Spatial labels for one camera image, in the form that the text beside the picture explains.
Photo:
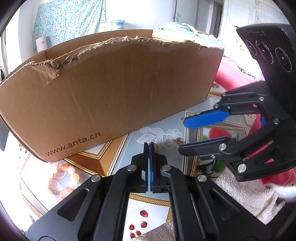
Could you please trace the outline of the gold earrings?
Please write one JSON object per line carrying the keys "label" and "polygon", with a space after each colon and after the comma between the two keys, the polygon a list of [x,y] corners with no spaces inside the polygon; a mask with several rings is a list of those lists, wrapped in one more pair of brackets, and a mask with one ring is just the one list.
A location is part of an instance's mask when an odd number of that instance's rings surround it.
{"label": "gold earrings", "polygon": [[183,145],[185,143],[180,137],[172,139],[172,142],[174,142],[175,144],[177,144],[179,146],[181,146],[181,145]]}

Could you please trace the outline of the white fluffy towel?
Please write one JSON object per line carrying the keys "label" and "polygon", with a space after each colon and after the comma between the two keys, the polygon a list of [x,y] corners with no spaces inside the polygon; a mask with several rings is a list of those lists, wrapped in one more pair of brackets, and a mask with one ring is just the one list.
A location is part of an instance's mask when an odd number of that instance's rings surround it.
{"label": "white fluffy towel", "polygon": [[238,182],[227,168],[215,183],[265,225],[285,206],[285,201],[278,202],[278,193],[260,180]]}

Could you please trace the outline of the fruit pattern tablecloth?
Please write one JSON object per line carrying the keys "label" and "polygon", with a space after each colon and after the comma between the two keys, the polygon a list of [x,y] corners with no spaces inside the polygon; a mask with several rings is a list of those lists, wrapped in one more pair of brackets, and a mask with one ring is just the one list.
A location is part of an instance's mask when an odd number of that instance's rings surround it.
{"label": "fruit pattern tablecloth", "polygon": [[130,194],[167,193],[175,240],[269,240],[270,231],[213,181],[184,175],[145,143],[114,175],[94,175],[27,231],[29,240],[133,240]]}

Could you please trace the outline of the grey door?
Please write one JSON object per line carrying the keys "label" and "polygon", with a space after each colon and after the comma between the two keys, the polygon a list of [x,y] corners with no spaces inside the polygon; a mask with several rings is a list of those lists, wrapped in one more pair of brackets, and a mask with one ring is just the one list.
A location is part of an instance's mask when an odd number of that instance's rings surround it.
{"label": "grey door", "polygon": [[176,0],[174,22],[194,26],[197,17],[198,0]]}

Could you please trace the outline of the blue patterned pillow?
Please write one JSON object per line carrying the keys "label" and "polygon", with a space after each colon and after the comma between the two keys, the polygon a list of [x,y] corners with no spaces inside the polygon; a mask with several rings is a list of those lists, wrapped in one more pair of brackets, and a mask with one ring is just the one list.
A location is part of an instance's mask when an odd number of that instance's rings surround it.
{"label": "blue patterned pillow", "polygon": [[193,26],[187,24],[187,23],[177,23],[177,22],[169,22],[161,27],[159,27],[160,30],[166,30],[166,31],[178,31],[182,33],[186,33],[190,36],[201,36],[201,35],[207,35],[207,33],[203,31],[196,30]]}

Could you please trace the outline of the brown cardboard box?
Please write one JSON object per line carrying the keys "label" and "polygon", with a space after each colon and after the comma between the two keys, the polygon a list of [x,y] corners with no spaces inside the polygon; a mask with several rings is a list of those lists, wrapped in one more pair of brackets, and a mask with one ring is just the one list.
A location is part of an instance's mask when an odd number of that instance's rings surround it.
{"label": "brown cardboard box", "polygon": [[203,102],[222,56],[164,30],[80,37],[4,79],[1,119],[30,153],[57,161]]}

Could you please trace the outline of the blue water bottle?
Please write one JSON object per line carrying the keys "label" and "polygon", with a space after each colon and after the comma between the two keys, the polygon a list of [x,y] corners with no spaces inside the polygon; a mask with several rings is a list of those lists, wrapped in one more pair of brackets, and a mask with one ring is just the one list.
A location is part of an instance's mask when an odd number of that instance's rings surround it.
{"label": "blue water bottle", "polygon": [[125,28],[125,20],[113,20],[110,24],[112,30],[121,30]]}

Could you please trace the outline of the rolled pink mat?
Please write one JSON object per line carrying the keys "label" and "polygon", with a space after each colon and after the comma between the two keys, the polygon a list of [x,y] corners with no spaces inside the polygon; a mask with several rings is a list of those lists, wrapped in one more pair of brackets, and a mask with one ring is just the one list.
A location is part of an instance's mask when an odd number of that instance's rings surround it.
{"label": "rolled pink mat", "polygon": [[44,51],[48,49],[47,38],[46,36],[41,36],[35,40],[37,52]]}

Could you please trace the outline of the floral teal wall cloth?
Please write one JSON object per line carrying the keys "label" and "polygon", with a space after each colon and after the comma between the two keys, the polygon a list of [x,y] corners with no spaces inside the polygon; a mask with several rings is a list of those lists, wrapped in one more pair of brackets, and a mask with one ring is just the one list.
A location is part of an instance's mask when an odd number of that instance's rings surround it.
{"label": "floral teal wall cloth", "polygon": [[49,1],[40,4],[33,27],[33,51],[36,40],[45,36],[47,46],[95,34],[106,22],[106,1]]}

